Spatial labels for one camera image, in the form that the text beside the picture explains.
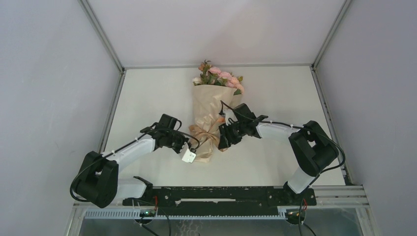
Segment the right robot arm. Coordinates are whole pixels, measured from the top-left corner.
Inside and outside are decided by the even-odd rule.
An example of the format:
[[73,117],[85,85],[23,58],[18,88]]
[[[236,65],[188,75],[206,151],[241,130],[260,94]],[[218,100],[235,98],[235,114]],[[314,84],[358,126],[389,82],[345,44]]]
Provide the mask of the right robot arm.
[[298,163],[298,168],[284,184],[284,198],[289,204],[298,204],[304,191],[321,174],[342,167],[346,161],[344,150],[316,121],[296,126],[268,120],[265,115],[255,116],[245,103],[232,108],[221,102],[219,115],[225,120],[219,126],[219,149],[238,144],[244,136],[288,141]]

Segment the brown wrapping paper sheet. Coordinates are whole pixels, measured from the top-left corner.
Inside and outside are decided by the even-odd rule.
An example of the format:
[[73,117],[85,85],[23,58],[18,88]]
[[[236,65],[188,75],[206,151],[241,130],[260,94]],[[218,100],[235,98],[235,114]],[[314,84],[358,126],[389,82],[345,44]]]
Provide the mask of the brown wrapping paper sheet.
[[[194,124],[208,130],[208,128],[221,117],[222,103],[225,102],[230,107],[237,106],[242,99],[242,95],[234,95],[236,89],[216,85],[199,85],[192,89],[192,105]],[[196,150],[195,162],[208,163],[214,153],[199,152]]]

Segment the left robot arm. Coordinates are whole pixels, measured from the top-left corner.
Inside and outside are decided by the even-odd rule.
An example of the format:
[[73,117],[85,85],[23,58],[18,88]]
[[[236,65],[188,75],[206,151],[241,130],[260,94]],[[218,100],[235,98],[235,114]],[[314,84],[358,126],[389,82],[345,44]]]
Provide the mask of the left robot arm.
[[140,157],[163,147],[173,150],[183,162],[192,163],[200,141],[179,131],[176,124],[182,122],[163,114],[158,122],[140,130],[138,137],[122,147],[103,153],[87,153],[70,185],[71,197],[99,208],[128,198],[134,198],[142,205],[150,204],[154,198],[150,182],[142,177],[120,178],[119,174]]

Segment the pink fake rose sprig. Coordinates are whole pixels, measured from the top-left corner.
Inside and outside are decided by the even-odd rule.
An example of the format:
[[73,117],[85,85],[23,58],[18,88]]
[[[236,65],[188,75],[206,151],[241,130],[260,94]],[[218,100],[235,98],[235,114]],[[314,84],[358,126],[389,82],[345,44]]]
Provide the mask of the pink fake rose sprig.
[[210,60],[204,60],[198,69],[200,70],[199,77],[195,77],[192,80],[194,86],[199,85],[213,85],[214,84],[214,74],[210,71],[212,68]]

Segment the tan ribbon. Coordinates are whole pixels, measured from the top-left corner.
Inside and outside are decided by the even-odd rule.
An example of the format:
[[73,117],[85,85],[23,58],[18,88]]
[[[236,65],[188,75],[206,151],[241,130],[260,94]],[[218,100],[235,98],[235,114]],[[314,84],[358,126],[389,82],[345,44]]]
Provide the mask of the tan ribbon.
[[189,131],[192,136],[198,139],[200,146],[197,149],[199,152],[212,152],[214,148],[217,148],[220,143],[219,126],[224,124],[225,119],[223,117],[218,118],[208,130],[199,127],[194,124],[189,126]]

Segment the pink fake rose stem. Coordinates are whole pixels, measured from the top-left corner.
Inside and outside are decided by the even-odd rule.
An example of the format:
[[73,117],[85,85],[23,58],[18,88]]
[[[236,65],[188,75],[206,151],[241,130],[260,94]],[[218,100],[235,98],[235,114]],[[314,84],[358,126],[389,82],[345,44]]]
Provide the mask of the pink fake rose stem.
[[235,77],[232,73],[221,71],[218,67],[211,67],[208,70],[211,85],[218,85],[236,89],[234,95],[244,93],[244,86],[242,85],[243,77]]

